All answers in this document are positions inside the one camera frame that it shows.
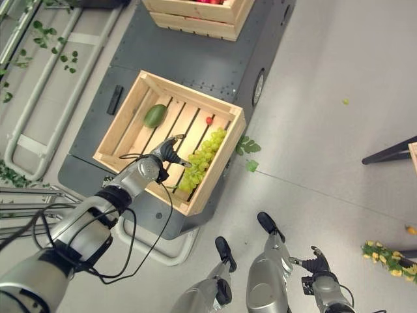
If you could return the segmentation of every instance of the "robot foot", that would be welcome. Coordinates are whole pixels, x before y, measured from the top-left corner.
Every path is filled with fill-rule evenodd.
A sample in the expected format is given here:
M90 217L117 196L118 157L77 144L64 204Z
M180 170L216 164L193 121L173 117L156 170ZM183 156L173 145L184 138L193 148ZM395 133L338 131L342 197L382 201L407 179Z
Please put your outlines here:
M224 239L221 236L217 237L215 240L215 244L216 244L217 251L219 252L220 259L224 263L227 263L228 261L230 262L229 272L232 273L236 271L237 264L236 264L235 259L233 259L232 252L230 251L230 246L227 243L226 239Z
M268 213L259 212L257 218L258 222L267 233L278 233L281 237L282 242L285 243L285 236L282 234L282 232L280 232L274 220L271 216L268 215Z

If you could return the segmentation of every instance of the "wooden slat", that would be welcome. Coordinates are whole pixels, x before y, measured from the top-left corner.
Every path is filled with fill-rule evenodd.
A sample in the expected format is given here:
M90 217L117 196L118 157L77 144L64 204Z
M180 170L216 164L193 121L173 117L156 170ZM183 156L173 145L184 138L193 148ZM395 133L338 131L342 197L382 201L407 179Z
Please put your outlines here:
M158 98L159 95L150 88L147 94L143 97L140 104L136 107L136 112L134 113L130 123L124 126L126 131L116 146L113 155L119 157L120 155L129 152L133 143L135 142L135 139L137 138L137 134L143 128L144 116L149 111L149 109L156 104Z
M126 125L132 120L134 112L136 112L137 105L141 99L146 95L149 87L138 76L130 89L126 99L124 100L119 112L111 123L106 135L97 148L99 153L105 155L112 155L118 142L120 141Z
M178 114L183 107L183 102L172 101L167 109L167 116L162 125L156 128L151 140L149 141L144 154L150 153L155 147L169 137L169 133L177 120Z
M206 118L207 116L211 116L211 114L207 111L200 110L195 118L192 126L190 127L187 137L183 139L183 143L181 144L179 150L177 151L178 156L183 159L187 159L188 155L194 152L195 148L197 147L201 137L206 130ZM184 171L184 166L179 164L171 164L168 169L169 177L166 180L167 186L175 186Z
M198 214L204 209L214 186L216 186L227 161L235 150L236 144L246 127L243 110L239 108L234 110L234 113L236 114L236 119L230 124L226 137L220 145L219 153L216 153L214 156L212 164L201 182L202 188L198 188L195 191L188 206L190 210L186 215Z
M168 106L170 104L170 101L171 101L171 96L164 95L162 97L159 97L158 100L155 102L155 104L163 104L164 106ZM172 110L170 109L170 107L171 105L168 106L167 117L165 118L165 120L169 118L170 110ZM136 134L137 138L135 142L133 143L132 147L130 148L129 153L143 153L146 146L148 146L149 141L151 140L152 134L154 134L156 130L158 129L159 127L158 128L142 127L142 129L139 131L139 134Z
M154 82L154 80L149 77L149 75L145 74L142 75L143 80L145 80L145 83L151 88L155 93L158 93L160 96L164 95L164 92L160 87Z
M175 98L186 103L193 104L198 108L211 112L215 115L219 115L220 117L228 119L229 121L235 118L235 116L231 114L230 111L233 108L238 108L238 106L208 96L204 93L200 93L199 91L182 86L178 83L173 83L164 78L154 76L152 74L150 75L154 81L168 94L175 95Z
M143 0L149 11L190 16L204 20L234 23L236 20L237 7L240 1L226 1L223 5L212 5L184 0Z
M169 133L168 137L172 137L175 135L183 135L187 133L188 128L190 127L192 121L194 120L194 117L197 113L198 108L192 105L189 105L185 103L181 114L175 123L174 127L172 128L171 132ZM182 140L177 141L177 143L174 145L174 151L178 150L178 147L180 146ZM164 168L167 168L169 166L168 162L164 162Z
M237 8L239 11L235 22L236 39L239 37L240 31L242 30L254 3L255 0L244 0L243 4Z
M208 20L198 20L197 18L187 18L179 15L172 15L159 12L151 12L155 24L163 28L177 29L187 33L197 33L212 37L223 38L236 41L236 31L233 24L214 22Z
M95 153L93 159L106 165L115 173L119 173L131 160L123 160L113 155L103 155L102 153Z
M417 142L409 144L410 155L412 162L414 163L414 168L416 169L417 173Z
M155 182L152 182L148 185L148 187L146 188L146 191L169 205L169 198L167 196L165 189L162 186L158 185ZM173 202L174 209L180 211L181 207L183 207L182 200L178 199L174 194L171 194L171 199Z

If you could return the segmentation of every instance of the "yellow fruit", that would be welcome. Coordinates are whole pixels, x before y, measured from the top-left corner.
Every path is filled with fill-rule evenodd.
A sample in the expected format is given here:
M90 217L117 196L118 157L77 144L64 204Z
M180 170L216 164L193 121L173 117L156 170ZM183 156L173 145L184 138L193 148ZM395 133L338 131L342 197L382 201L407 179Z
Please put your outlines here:
M392 271L390 271L391 272L391 275L392 276L397 276L397 277L400 277L402 274L403 274L403 272L402 271L400 271L399 269L393 269Z
M417 235L417 229L412 226L405 226L405 230L411 235Z
M383 262L383 264L386 264L386 258L384 256L379 256L379 259Z

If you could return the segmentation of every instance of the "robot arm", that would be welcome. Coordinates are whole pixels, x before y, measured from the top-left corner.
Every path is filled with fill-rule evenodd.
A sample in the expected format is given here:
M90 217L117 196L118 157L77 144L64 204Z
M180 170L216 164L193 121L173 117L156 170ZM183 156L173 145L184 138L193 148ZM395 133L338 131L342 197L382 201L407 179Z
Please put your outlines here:
M355 313L350 302L343 296L338 278L330 271L324 254L315 246L311 248L316 255L313 260L290 258L291 263L313 273L301 279L304 294L315 296L320 313Z
M191 166L173 150L175 142L183 137L168 138L150 154L135 160L56 225L51 231L53 244L0 279L1 311L55 312L74 274L92 267L109 248L113 241L110 229L132 200L149 183L168 178L162 163Z

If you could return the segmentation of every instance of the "black table leg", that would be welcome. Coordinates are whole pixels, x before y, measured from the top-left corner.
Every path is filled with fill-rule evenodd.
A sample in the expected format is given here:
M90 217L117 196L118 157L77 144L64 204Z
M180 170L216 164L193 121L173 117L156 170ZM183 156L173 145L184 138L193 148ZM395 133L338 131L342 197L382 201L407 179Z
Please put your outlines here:
M377 162L386 162L393 160L404 160L410 158L409 143L417 142L417 136L412 137L397 145L393 145L385 150L382 150L374 155L368 156L362 160L363 164L371 164Z

